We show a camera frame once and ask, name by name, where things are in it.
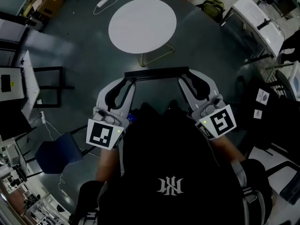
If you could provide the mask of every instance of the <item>cardboard box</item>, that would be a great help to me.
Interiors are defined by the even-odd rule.
[[[38,0],[32,0],[30,2],[33,5]],[[41,14],[52,18],[60,9],[64,0],[42,0],[41,4],[37,7],[37,11]]]

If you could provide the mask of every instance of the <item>gray floor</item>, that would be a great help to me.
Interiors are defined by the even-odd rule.
[[[124,72],[142,69],[135,55],[120,51],[108,37],[112,15],[129,1],[132,0],[119,0],[113,7],[95,16],[92,12],[99,0],[66,0],[43,33],[30,33],[23,50],[29,50],[33,66],[64,66],[67,84],[75,86],[75,90],[63,91],[61,108],[42,109],[46,119],[61,133],[87,124],[88,118],[92,118],[98,93],[104,86],[122,77]],[[176,51],[144,69],[189,66],[211,77],[227,102],[238,103],[243,89],[236,83],[237,76],[243,75],[247,81],[254,75],[259,76],[255,66],[243,65],[247,56],[239,43],[230,36],[226,27],[221,28],[190,2],[162,1],[174,10],[177,17],[177,28],[169,42]],[[57,82],[55,74],[42,75],[37,79],[40,85]],[[47,92],[41,94],[44,102],[52,101],[53,96]],[[132,108],[148,102],[162,113],[172,99],[177,99],[181,107],[187,107],[175,79],[141,82],[137,85]],[[32,120],[37,116],[35,109]],[[237,130],[229,137],[238,146],[244,134]],[[34,151],[42,141],[50,140],[44,126],[39,126],[29,138],[28,144],[26,139],[20,143],[23,152],[31,148]],[[76,134],[75,139],[80,147],[89,147],[85,143],[85,130]],[[63,203],[64,197],[57,186],[59,175],[41,174],[39,177],[50,193],[72,212],[80,186],[94,178],[97,163],[97,157],[87,155],[83,162],[66,167],[63,173],[66,184],[61,187],[72,197],[74,206]]]

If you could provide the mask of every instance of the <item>round white table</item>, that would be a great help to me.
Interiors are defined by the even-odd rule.
[[[112,43],[120,50],[142,54],[140,64],[145,66],[143,54],[167,45],[175,32],[176,24],[175,13],[166,3],[160,0],[134,0],[122,6],[112,16],[108,34]]]

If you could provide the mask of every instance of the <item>table top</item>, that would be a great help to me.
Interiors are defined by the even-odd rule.
[[[23,63],[24,79],[25,79],[26,93],[27,93],[26,96],[28,99],[22,109],[22,113],[24,114],[25,118],[29,120],[31,111],[39,95],[39,86],[33,71],[33,67],[30,61],[30,56],[28,51],[26,52],[23,60],[24,60]]]
[[[112,43],[127,53],[147,53],[164,45],[176,29],[176,16],[160,0],[134,0],[122,6],[109,24]]]
[[[270,18],[252,0],[239,0],[232,8],[252,26],[276,58],[285,39],[274,22],[258,30],[257,26],[262,24],[264,19],[269,20]]]

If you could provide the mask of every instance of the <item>forearm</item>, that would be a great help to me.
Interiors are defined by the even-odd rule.
[[[113,179],[115,174],[120,170],[119,149],[107,150],[101,149],[100,161],[96,180],[106,182]]]
[[[211,140],[211,145],[222,157],[227,161],[239,160],[240,162],[245,160],[241,152],[233,145],[233,143],[226,137],[222,136],[215,140]]]

